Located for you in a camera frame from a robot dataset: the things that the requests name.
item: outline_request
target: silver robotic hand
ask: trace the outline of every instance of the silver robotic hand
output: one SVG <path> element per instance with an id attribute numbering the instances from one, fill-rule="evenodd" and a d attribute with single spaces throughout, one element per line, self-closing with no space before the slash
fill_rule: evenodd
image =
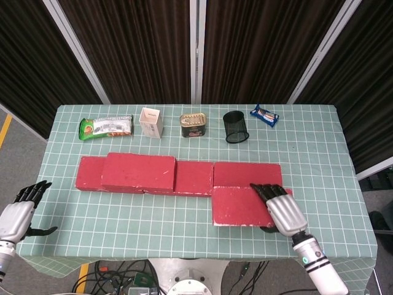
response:
<path id="1" fill-rule="evenodd" d="M 25 187 L 16 196 L 14 202 L 6 206 L 0 215 L 0 282 L 6 275 L 7 268 L 15 256 L 17 243 L 25 237 L 44 236 L 54 232 L 57 227 L 47 230 L 32 229 L 31 219 L 45 190 L 52 183 L 45 180 Z"/>
<path id="2" fill-rule="evenodd" d="M 306 234 L 307 220 L 294 198 L 278 185 L 250 184 L 266 204 L 277 230 L 292 238 L 292 247 L 322 295 L 347 295 L 349 291 L 325 256 L 318 241 Z"/>

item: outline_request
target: table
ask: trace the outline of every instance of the table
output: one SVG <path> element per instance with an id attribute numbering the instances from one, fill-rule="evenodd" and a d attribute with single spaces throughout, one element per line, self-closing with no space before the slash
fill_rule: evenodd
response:
<path id="1" fill-rule="evenodd" d="M 178 160 L 280 163 L 284 187 L 292 188 L 309 231 L 348 285 L 362 294 L 375 266 L 377 244 L 334 106 L 262 105 L 280 115 L 271 128 L 249 115 L 254 105 L 152 105 L 163 112 L 162 139 L 142 135 L 143 105 L 61 106 L 38 180 L 53 182 L 32 227 L 59 229 L 26 238 L 18 252 L 38 271 L 63 277 L 99 259 L 295 258 L 290 241 L 256 227 L 214 227 L 209 198 L 81 192 L 75 189 L 82 155 L 108 152 L 173 155 Z M 222 116 L 245 113 L 250 137 L 227 144 Z M 181 137 L 181 114 L 203 112 L 207 132 Z M 134 115 L 134 135 L 78 139 L 83 118 Z"/>

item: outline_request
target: canned meat tin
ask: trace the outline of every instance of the canned meat tin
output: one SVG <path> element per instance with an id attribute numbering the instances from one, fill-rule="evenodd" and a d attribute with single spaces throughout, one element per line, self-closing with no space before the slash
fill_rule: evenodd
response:
<path id="1" fill-rule="evenodd" d="M 206 115 L 203 113 L 184 114 L 180 117 L 180 126 L 183 137 L 202 136 L 206 132 Z"/>

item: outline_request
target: white paper box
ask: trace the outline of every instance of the white paper box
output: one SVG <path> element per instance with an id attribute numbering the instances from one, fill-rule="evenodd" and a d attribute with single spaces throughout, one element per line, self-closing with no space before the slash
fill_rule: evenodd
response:
<path id="1" fill-rule="evenodd" d="M 163 124 L 159 110 L 142 108 L 139 123 L 145 136 L 161 138 Z"/>

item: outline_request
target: candy bar wrapper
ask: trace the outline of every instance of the candy bar wrapper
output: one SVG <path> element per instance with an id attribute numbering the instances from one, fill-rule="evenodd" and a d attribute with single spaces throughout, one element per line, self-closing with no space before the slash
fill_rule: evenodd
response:
<path id="1" fill-rule="evenodd" d="M 259 104 L 257 104 L 255 109 L 253 109 L 250 112 L 250 114 L 254 117 L 261 119 L 262 121 L 264 121 L 266 124 L 268 124 L 271 127 L 273 127 L 277 123 L 278 118 L 279 118 L 279 115 L 273 114 L 272 112 L 269 112 L 266 109 L 261 109 L 259 107 Z"/>
<path id="2" fill-rule="evenodd" d="M 79 124 L 79 139 L 131 135 L 133 116 L 83 119 Z"/>

